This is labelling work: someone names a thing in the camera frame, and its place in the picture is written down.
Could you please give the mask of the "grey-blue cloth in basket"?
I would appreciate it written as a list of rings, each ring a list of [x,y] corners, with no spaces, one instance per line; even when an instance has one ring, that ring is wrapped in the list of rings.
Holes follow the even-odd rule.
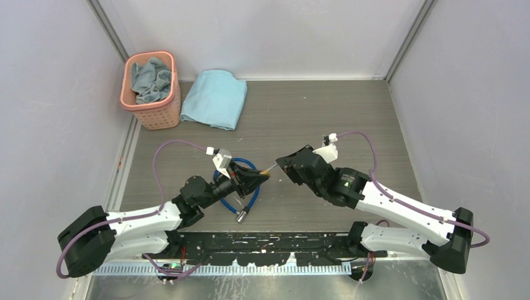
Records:
[[[157,57],[150,57],[146,64],[134,62],[131,66],[131,90],[136,104],[162,101],[171,92],[171,70]]]

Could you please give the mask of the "folded light blue towel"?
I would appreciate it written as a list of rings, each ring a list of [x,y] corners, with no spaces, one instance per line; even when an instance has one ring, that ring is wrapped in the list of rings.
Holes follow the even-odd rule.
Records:
[[[248,91],[245,80],[225,70],[206,70],[193,82],[182,103],[180,120],[233,131]]]

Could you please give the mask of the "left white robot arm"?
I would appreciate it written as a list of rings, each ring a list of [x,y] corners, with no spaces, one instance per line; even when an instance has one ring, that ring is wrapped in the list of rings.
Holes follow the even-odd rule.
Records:
[[[207,182],[189,177],[179,194],[159,206],[128,212],[106,212],[102,206],[86,209],[57,237],[61,254],[56,273],[61,279],[78,278],[103,263],[128,256],[164,254],[175,258],[183,248],[173,235],[203,218],[203,209],[226,196],[245,197],[270,177],[267,170],[244,167],[230,160],[227,174]]]

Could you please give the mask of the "small brass padlock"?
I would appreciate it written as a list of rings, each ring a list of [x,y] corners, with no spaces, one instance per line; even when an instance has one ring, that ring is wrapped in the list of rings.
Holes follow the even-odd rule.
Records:
[[[262,170],[259,174],[260,174],[261,176],[266,176],[266,177],[268,177],[268,178],[271,177],[271,174],[270,174],[270,170],[269,170],[269,169]]]

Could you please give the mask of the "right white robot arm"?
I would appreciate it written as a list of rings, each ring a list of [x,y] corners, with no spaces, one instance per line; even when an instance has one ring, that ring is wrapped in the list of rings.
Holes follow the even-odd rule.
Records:
[[[353,256],[379,251],[408,253],[428,258],[451,273],[466,272],[473,237],[470,210],[438,209],[402,194],[389,197],[390,189],[369,175],[350,167],[333,167],[335,159],[335,154],[307,145],[276,162],[292,182],[306,185],[317,197],[398,223],[398,227],[383,227],[354,222],[345,239]]]

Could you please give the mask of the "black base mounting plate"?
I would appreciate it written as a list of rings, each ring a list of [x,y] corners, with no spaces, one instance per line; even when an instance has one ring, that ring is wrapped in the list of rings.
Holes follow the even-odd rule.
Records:
[[[211,266],[283,266],[290,257],[297,266],[337,266],[360,261],[367,254],[346,241],[345,232],[180,232],[157,259],[181,259]]]

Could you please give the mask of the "pink plastic laundry basket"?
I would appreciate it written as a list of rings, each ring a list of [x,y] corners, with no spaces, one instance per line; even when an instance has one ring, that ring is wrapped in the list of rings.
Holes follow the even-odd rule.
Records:
[[[159,101],[138,104],[137,93],[131,87],[133,65],[144,66],[151,58],[159,59],[169,69],[171,73],[169,93],[167,97]],[[123,109],[132,113],[146,129],[166,129],[177,126],[181,112],[181,89],[174,56],[167,51],[141,52],[131,56],[125,64],[119,103]]]

